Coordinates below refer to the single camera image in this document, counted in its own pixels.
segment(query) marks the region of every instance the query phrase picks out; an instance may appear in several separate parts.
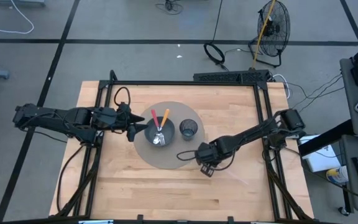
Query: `round placemat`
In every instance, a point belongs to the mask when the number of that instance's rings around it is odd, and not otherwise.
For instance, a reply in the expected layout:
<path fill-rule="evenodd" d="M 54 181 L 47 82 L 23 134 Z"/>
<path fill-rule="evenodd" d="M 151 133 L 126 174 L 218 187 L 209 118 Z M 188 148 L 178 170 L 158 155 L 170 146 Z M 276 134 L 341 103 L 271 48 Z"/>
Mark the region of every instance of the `round placemat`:
<path fill-rule="evenodd" d="M 141 116 L 145 119 L 141 124 L 146 124 L 152 119 L 151 110 L 155 109 L 157 116 L 163 116 L 166 109 L 170 110 L 168 118 L 175 125 L 173 141 L 164 147 L 156 147 L 149 143 L 144 133 L 136 134 L 134 145 L 138 155 L 148 164 L 160 169 L 177 169 L 191 161 L 180 161 L 177 154 L 187 150 L 197 150 L 204 142 L 204 126 L 198 114 L 189 106 L 178 102 L 161 102 L 147 108 Z M 181 137 L 179 124 L 184 119 L 192 119 L 198 125 L 198 131 L 191 141 L 185 141 Z"/>

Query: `white cord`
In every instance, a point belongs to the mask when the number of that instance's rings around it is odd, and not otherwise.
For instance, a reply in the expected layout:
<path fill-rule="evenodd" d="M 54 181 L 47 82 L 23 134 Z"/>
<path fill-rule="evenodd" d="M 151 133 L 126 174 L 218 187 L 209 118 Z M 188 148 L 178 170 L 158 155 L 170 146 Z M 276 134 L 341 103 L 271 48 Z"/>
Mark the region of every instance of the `white cord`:
<path fill-rule="evenodd" d="M 287 83 L 287 80 L 284 78 L 284 76 L 283 75 L 281 75 L 281 74 L 275 74 L 274 76 L 273 76 L 273 78 L 274 77 L 276 77 L 276 76 L 280 76 L 283 80 L 284 80 L 284 83 L 285 83 L 285 85 L 287 86 L 287 99 L 289 99 L 290 97 L 291 97 L 291 92 L 290 92 L 290 87 L 288 86 L 288 83 Z"/>
<path fill-rule="evenodd" d="M 25 16 L 23 15 L 22 12 L 20 12 L 20 10 L 16 7 L 15 2 L 13 0 L 11 0 L 13 6 L 15 7 L 15 9 L 20 13 L 20 15 L 23 16 L 24 19 L 26 19 L 30 24 L 31 24 L 31 30 L 27 31 L 27 32 L 19 32 L 19 31 L 9 31 L 9 30 L 1 30 L 0 32 L 6 32 L 6 33 L 10 33 L 10 34 L 29 34 L 34 30 L 34 24 Z"/>

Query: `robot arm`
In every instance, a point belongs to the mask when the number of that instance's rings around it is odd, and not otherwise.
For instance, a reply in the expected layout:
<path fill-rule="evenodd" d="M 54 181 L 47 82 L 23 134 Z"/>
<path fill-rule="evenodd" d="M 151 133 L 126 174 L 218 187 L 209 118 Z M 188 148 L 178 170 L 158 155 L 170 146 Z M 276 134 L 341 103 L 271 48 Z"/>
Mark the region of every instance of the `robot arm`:
<path fill-rule="evenodd" d="M 33 104 L 16 107 L 13 118 L 19 129 L 41 127 L 76 137 L 82 145 L 93 146 L 98 131 L 127 132 L 128 141 L 147 128 L 136 124 L 144 118 L 131 113 L 129 105 L 121 102 L 117 111 L 112 108 L 72 108 L 58 110 L 38 107 Z"/>
<path fill-rule="evenodd" d="M 195 151 L 195 159 L 201 165 L 201 172 L 211 177 L 219 170 L 216 169 L 218 164 L 234 156 L 241 146 L 265 138 L 270 147 L 279 149 L 286 146 L 286 137 L 303 133 L 303 128 L 305 124 L 296 110 L 278 111 L 272 118 L 235 136 L 221 136 L 209 144 L 202 143 Z"/>

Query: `electric fan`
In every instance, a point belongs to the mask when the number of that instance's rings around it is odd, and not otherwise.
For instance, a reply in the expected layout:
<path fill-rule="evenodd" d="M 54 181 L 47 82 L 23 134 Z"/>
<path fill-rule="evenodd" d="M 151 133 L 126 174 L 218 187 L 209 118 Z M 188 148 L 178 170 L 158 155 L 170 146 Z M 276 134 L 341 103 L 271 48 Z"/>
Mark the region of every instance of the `electric fan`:
<path fill-rule="evenodd" d="M 274 4 L 273 9 L 269 15 L 269 9 L 272 4 Z M 268 2 L 258 13 L 258 37 L 249 42 L 248 47 L 251 51 L 252 58 L 255 58 L 255 52 L 252 50 L 251 45 L 258 40 L 259 34 L 262 32 L 264 22 L 266 18 L 268 18 L 260 40 L 260 50 L 265 55 L 271 57 L 278 56 L 279 64 L 274 65 L 258 59 L 256 61 L 276 68 L 281 65 L 281 54 L 287 46 L 290 38 L 290 15 L 288 14 L 287 8 L 284 4 L 279 1 Z"/>

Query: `wooden table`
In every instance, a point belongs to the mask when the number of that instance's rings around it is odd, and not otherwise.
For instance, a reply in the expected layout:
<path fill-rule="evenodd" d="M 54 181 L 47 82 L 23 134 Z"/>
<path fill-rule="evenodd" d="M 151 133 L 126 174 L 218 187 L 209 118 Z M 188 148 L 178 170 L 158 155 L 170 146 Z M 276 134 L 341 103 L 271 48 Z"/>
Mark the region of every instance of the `wooden table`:
<path fill-rule="evenodd" d="M 77 106 L 94 106 L 98 82 L 83 82 Z M 120 86 L 113 87 L 113 95 Z M 141 114 L 161 101 L 177 101 L 193 108 L 201 117 L 206 142 L 222 135 L 242 132 L 258 124 L 255 96 L 248 86 L 129 85 L 131 108 Z M 273 113 L 288 108 L 282 83 L 268 83 Z M 260 92 L 264 117 L 263 94 Z M 117 101 L 127 101 L 124 91 Z M 110 106 L 116 105 L 111 98 Z M 78 149 L 69 139 L 62 165 Z M 288 147 L 297 150 L 295 141 Z M 85 150 L 68 165 L 62 180 L 61 206 L 73 195 Z M 299 156 L 282 150 L 282 163 L 288 191 L 305 213 L 313 217 L 308 189 Z M 281 217 L 285 217 L 278 189 Z M 83 194 L 81 212 L 85 210 Z M 50 214 L 56 214 L 56 193 Z M 157 169 L 136 153 L 126 136 L 108 133 L 104 137 L 91 218 L 131 219 L 143 214 L 145 220 L 274 221 L 267 171 L 262 159 L 262 141 L 242 146 L 227 171 L 212 178 L 200 172 L 195 161 L 176 170 Z"/>

